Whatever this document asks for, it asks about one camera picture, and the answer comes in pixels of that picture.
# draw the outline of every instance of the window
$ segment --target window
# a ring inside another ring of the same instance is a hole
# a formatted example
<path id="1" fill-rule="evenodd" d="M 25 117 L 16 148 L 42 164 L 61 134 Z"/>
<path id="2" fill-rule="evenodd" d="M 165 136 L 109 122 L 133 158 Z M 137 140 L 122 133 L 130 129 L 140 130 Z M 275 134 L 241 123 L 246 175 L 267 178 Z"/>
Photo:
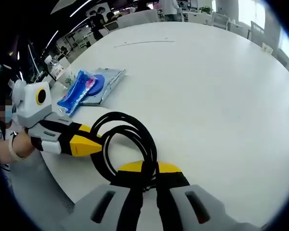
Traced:
<path id="1" fill-rule="evenodd" d="M 283 29 L 280 32 L 279 48 L 289 58 L 289 36 L 287 35 L 287 33 Z"/>
<path id="2" fill-rule="evenodd" d="M 151 9 L 151 10 L 153 10 L 154 8 L 153 8 L 153 4 L 152 3 L 149 3 L 148 4 L 148 7 Z"/>
<path id="3" fill-rule="evenodd" d="M 212 0 L 212 10 L 216 12 L 216 0 Z"/>
<path id="4" fill-rule="evenodd" d="M 251 26 L 254 21 L 264 28 L 265 7 L 257 0 L 238 0 L 239 3 L 239 21 Z"/>

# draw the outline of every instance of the blue plastic bag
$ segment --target blue plastic bag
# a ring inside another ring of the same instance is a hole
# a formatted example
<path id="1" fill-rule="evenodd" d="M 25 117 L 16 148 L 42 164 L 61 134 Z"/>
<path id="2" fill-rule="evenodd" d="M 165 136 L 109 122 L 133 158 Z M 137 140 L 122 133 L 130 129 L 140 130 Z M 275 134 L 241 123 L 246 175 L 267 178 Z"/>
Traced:
<path id="1" fill-rule="evenodd" d="M 94 84 L 94 76 L 86 71 L 80 70 L 67 94 L 57 103 L 59 111 L 65 113 L 67 116 L 71 116 Z"/>

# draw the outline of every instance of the blue disc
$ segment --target blue disc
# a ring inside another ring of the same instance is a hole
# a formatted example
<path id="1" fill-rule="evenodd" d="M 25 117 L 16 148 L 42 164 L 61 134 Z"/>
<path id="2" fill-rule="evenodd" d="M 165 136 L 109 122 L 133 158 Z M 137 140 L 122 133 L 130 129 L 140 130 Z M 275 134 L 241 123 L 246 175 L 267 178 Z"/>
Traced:
<path id="1" fill-rule="evenodd" d="M 94 96 L 98 94 L 104 87 L 105 78 L 102 75 L 94 75 L 95 83 L 90 91 L 87 92 L 87 96 Z"/>

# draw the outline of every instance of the potted plant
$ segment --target potted plant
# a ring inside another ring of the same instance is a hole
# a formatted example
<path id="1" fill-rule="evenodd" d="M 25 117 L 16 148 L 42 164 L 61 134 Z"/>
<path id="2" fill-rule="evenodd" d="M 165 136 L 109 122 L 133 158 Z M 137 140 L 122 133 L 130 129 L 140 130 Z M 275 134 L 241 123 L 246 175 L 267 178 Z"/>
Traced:
<path id="1" fill-rule="evenodd" d="M 75 79 L 76 79 L 76 75 L 71 72 L 70 76 L 65 79 L 65 83 L 68 86 L 71 86 L 72 83 L 75 81 Z"/>
<path id="2" fill-rule="evenodd" d="M 200 7 L 199 10 L 200 10 L 202 13 L 211 14 L 211 8 L 210 8 L 209 6 Z"/>

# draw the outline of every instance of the black cable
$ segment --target black cable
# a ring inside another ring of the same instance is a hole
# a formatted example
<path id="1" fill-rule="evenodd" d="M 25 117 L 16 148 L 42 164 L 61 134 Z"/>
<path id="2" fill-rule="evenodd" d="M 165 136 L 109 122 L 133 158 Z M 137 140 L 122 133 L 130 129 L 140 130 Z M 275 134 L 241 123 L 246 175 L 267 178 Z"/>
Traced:
<path id="1" fill-rule="evenodd" d="M 103 169 L 101 173 L 107 180 L 112 181 L 115 177 L 117 171 L 113 168 L 110 163 L 109 155 L 108 155 L 108 147 L 111 139 L 114 137 L 115 134 L 121 134 L 127 138 L 129 138 L 132 142 L 134 142 L 137 147 L 139 148 L 140 152 L 143 155 L 144 163 L 148 166 L 148 178 L 151 179 L 149 185 L 146 186 L 144 191 L 148 191 L 150 188 L 155 186 L 155 167 L 157 162 L 157 149 L 154 143 L 154 140 L 146 129 L 146 127 L 136 118 L 127 115 L 121 112 L 110 112 L 103 116 L 101 116 L 92 126 L 90 133 L 93 136 L 97 136 L 99 129 L 105 123 L 110 121 L 124 121 L 129 123 L 129 125 L 119 125 L 111 130 L 105 132 L 101 136 L 101 144 L 102 144 L 102 152 L 104 156 L 104 162 L 107 163 L 107 168 L 105 169 L 106 165 L 101 163 L 101 159 L 99 158 L 97 163 L 97 158 L 95 154 L 91 155 L 91 159 L 95 166 L 99 165 L 99 170 Z"/>

